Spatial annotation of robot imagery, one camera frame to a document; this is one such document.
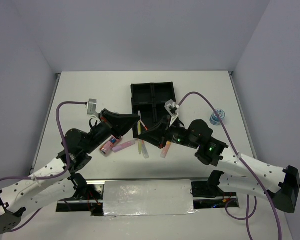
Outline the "orange-red thin pen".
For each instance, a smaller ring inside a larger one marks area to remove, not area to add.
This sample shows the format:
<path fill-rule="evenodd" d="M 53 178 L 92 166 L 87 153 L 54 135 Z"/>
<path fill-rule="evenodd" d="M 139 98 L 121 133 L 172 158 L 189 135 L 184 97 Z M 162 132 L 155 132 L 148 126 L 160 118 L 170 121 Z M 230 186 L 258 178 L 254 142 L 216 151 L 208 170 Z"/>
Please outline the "orange-red thin pen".
<path fill-rule="evenodd" d="M 143 126 L 143 128 L 144 128 L 146 131 L 148 131 L 148 128 L 147 128 L 146 125 L 143 123 L 143 121 L 140 120 L 139 122 L 140 122 L 140 124 Z"/>

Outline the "yellow thin pen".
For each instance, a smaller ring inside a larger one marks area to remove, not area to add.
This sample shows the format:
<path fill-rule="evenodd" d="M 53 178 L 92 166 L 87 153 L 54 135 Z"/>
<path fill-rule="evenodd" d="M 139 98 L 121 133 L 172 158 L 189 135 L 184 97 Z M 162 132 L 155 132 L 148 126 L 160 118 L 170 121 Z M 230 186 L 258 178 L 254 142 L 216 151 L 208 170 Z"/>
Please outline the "yellow thin pen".
<path fill-rule="evenodd" d="M 142 127 L 141 127 L 141 111 L 139 110 L 137 112 L 139 116 L 139 121 L 137 123 L 137 136 L 139 136 L 142 133 Z M 142 154 L 142 140 L 138 138 L 138 153 L 141 155 Z"/>

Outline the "orange-capped clear highlighter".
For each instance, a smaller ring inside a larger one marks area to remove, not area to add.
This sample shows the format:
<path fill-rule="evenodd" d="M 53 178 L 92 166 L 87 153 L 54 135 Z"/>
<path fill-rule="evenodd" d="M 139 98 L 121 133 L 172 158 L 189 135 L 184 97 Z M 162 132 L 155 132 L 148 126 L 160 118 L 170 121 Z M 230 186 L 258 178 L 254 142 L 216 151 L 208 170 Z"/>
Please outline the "orange-capped clear highlighter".
<path fill-rule="evenodd" d="M 149 153 L 148 153 L 148 150 L 146 148 L 146 145 L 145 145 L 145 142 L 142 140 L 141 141 L 141 152 L 143 154 L 143 157 L 145 159 L 148 159 L 149 158 Z"/>

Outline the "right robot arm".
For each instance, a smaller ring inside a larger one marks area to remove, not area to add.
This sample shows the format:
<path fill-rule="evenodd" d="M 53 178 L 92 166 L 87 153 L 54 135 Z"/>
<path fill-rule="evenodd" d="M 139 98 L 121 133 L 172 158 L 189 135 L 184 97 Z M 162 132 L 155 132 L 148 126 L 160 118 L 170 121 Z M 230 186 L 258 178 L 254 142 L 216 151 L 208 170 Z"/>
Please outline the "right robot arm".
<path fill-rule="evenodd" d="M 192 121 L 189 128 L 170 124 L 164 117 L 156 126 L 142 132 L 139 139 L 160 149 L 168 142 L 196 149 L 195 157 L 206 166 L 214 166 L 207 181 L 213 196 L 240 193 L 265 200 L 285 213 L 294 213 L 300 192 L 297 168 L 264 163 L 245 154 L 236 153 L 226 143 L 213 137 L 213 130 L 202 119 Z"/>

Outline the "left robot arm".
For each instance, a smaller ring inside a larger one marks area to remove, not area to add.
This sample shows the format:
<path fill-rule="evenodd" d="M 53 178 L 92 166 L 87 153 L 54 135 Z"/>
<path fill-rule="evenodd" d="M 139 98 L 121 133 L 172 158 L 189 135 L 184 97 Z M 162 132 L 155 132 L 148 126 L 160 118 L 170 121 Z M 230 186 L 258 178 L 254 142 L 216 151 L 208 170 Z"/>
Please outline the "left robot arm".
<path fill-rule="evenodd" d="M 87 197 L 92 188 L 79 173 L 90 154 L 111 137 L 120 139 L 140 120 L 137 114 L 117 114 L 104 109 L 100 123 L 89 132 L 72 128 L 64 136 L 64 150 L 51 162 L 20 181 L 0 189 L 0 235 L 15 232 L 27 215 L 60 200 Z"/>

